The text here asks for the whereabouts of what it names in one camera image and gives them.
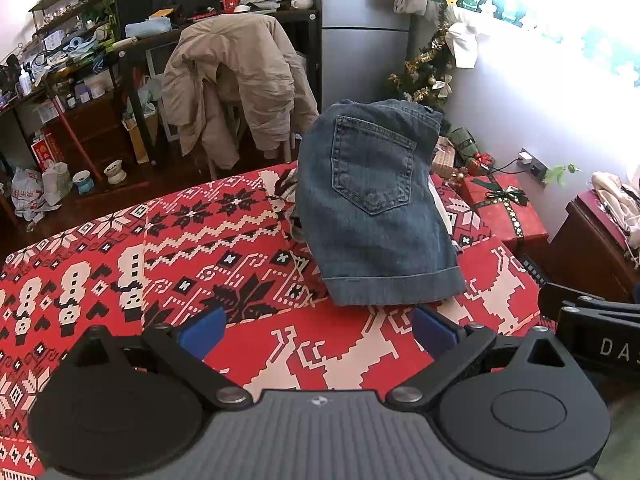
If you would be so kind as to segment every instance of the refrigerator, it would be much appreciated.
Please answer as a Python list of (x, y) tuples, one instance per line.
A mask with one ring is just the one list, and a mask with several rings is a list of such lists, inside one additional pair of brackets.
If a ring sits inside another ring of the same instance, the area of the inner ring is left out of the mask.
[(321, 110), (341, 99), (388, 98), (388, 76), (401, 73), (410, 17), (395, 0), (315, 0), (322, 23)]

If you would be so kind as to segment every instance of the beige jacket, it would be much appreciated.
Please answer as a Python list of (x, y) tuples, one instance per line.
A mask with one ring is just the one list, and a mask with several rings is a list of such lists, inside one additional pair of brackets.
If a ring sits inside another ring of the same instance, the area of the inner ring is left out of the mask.
[(162, 100), (167, 120), (178, 126), (182, 152), (202, 136), (209, 157), (224, 170), (239, 156), (222, 103), (242, 104), (264, 152), (318, 118), (300, 58), (277, 20), (262, 14), (217, 16), (186, 28), (164, 70)]

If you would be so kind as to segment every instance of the power outlet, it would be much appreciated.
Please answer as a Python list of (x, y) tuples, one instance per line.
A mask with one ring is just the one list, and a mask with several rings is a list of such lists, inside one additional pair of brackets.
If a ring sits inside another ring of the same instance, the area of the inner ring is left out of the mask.
[(544, 184), (544, 182), (542, 182), (542, 179), (544, 179), (545, 174), (546, 174), (546, 170), (548, 170), (546, 165), (543, 162), (541, 162), (540, 160), (538, 160), (529, 150), (527, 150), (525, 148), (522, 148), (520, 151), (529, 153), (529, 155), (531, 155), (533, 157), (533, 160), (529, 164), (525, 164), (524, 162), (519, 160), (516, 163), (518, 165), (518, 167), (521, 170), (525, 170), (533, 178), (535, 178), (537, 181), (539, 181), (540, 184), (542, 184), (544, 186), (545, 184)]

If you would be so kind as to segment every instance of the jeans back pocket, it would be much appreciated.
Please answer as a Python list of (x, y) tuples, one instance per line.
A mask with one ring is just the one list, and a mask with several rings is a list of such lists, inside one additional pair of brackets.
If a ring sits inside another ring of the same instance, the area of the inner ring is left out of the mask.
[(409, 203), (415, 141), (377, 124), (337, 116), (332, 186), (370, 215)]

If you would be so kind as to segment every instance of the gray ribbed panel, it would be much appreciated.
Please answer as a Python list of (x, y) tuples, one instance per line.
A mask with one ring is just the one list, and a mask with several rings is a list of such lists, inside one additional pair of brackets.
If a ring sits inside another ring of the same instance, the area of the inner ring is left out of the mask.
[[(319, 397), (328, 402), (318, 402)], [(71, 479), (52, 470), (40, 478)], [(204, 436), (179, 460), (139, 478), (496, 480), (498, 477), (461, 462), (440, 443), (423, 416), (394, 412), (383, 406), (373, 392), (268, 391), (249, 410), (216, 416)], [(588, 473), (575, 477), (575, 480), (595, 479)]]

